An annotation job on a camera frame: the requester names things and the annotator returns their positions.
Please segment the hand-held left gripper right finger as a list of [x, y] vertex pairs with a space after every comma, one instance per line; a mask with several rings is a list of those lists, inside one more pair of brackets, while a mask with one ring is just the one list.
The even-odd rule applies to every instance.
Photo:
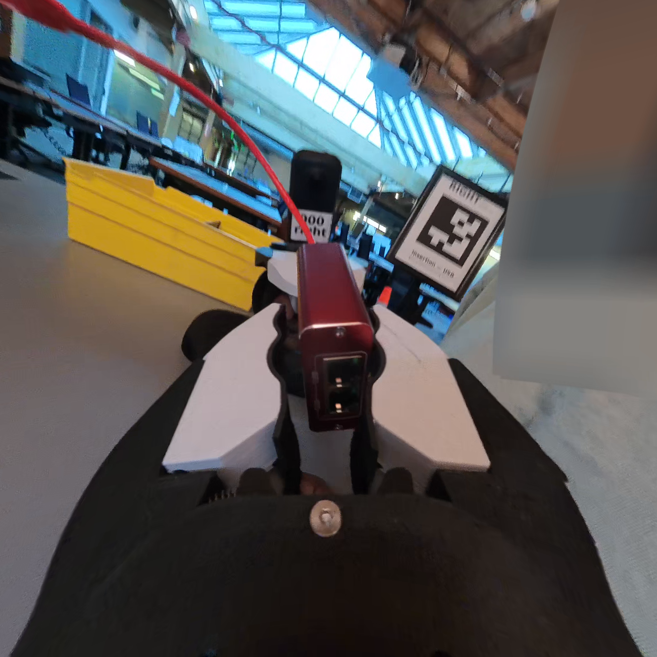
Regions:
[[385, 306], [374, 306], [384, 355], [371, 413], [378, 464], [406, 469], [416, 492], [436, 471], [487, 472], [490, 459], [447, 355]]

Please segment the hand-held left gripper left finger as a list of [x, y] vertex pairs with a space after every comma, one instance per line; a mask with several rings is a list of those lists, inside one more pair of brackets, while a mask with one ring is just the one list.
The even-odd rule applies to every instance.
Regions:
[[203, 357], [162, 459], [169, 473], [215, 472], [227, 488], [236, 488], [244, 471], [274, 464], [283, 392], [269, 362], [281, 336], [280, 318], [282, 305], [267, 306]]

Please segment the red ethernet splitter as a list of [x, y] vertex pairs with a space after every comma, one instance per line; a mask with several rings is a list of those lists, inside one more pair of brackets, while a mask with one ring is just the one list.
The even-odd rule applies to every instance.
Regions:
[[338, 243], [298, 252], [298, 339], [309, 428], [354, 429], [363, 411], [374, 327]]

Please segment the yellow plastic bin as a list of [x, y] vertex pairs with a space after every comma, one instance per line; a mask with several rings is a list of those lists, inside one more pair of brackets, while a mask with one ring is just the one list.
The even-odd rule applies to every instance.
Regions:
[[150, 177], [64, 159], [68, 237], [242, 311], [280, 240]]

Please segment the grey desk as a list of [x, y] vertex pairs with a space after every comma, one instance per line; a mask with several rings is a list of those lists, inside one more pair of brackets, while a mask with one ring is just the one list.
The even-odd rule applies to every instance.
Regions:
[[185, 370], [186, 328], [238, 311], [68, 238], [64, 184], [1, 161], [1, 655], [94, 473]]

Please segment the black quilted wrist pad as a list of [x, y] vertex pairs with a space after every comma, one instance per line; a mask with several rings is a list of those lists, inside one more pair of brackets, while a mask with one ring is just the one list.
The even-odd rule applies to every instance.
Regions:
[[193, 362], [203, 358], [218, 342], [250, 317], [226, 309], [210, 309], [195, 317], [182, 341], [183, 355]]

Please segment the black white marker sign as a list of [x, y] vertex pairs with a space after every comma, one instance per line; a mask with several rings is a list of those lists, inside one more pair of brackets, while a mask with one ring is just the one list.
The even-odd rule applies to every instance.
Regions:
[[494, 193], [439, 165], [386, 260], [461, 301], [505, 227], [508, 194]]

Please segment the long wooden table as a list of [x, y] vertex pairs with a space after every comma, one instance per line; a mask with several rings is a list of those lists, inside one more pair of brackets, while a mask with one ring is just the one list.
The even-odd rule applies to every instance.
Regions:
[[112, 154], [121, 156], [119, 168], [127, 169], [130, 156], [136, 152], [147, 160], [161, 152], [159, 139], [117, 119], [105, 117], [73, 102], [53, 91], [31, 84], [1, 78], [1, 109], [5, 127], [5, 145], [19, 142], [14, 129], [14, 119], [23, 114], [28, 127], [46, 129], [54, 123], [63, 125], [72, 140], [72, 158], [85, 162], [107, 164]]

